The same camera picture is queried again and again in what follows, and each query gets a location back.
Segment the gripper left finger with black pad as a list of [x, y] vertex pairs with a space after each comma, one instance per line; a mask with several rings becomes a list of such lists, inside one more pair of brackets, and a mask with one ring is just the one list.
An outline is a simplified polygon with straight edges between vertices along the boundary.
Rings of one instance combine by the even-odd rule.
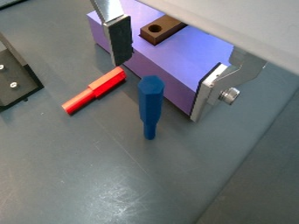
[[121, 0], [90, 0], [102, 21], [109, 40], [111, 60], [118, 67], [134, 54], [131, 17], [125, 13]]

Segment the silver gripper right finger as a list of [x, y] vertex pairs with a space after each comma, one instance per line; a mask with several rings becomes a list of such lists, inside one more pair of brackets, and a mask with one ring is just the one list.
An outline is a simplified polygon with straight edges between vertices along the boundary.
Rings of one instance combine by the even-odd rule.
[[190, 115], [195, 122], [220, 102], [234, 103], [240, 97], [237, 86], [254, 80], [268, 65], [265, 59], [240, 47], [233, 48], [229, 63], [220, 63], [201, 79]]

